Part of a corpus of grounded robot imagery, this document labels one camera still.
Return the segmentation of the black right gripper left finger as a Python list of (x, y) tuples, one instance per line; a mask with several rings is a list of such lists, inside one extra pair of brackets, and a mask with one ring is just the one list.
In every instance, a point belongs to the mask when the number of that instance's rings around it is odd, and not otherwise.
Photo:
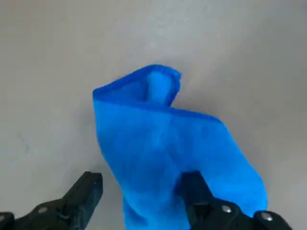
[(84, 230), (103, 194), (103, 177), (85, 172), (60, 199), (37, 205), (31, 212), (15, 218), (1, 212), (2, 230)]

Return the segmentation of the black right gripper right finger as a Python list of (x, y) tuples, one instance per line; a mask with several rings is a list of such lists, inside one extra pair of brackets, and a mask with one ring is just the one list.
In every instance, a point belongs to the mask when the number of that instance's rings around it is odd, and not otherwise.
[(215, 198), (199, 171), (181, 176), (181, 197), (192, 230), (291, 230), (277, 213), (245, 215), (238, 205)]

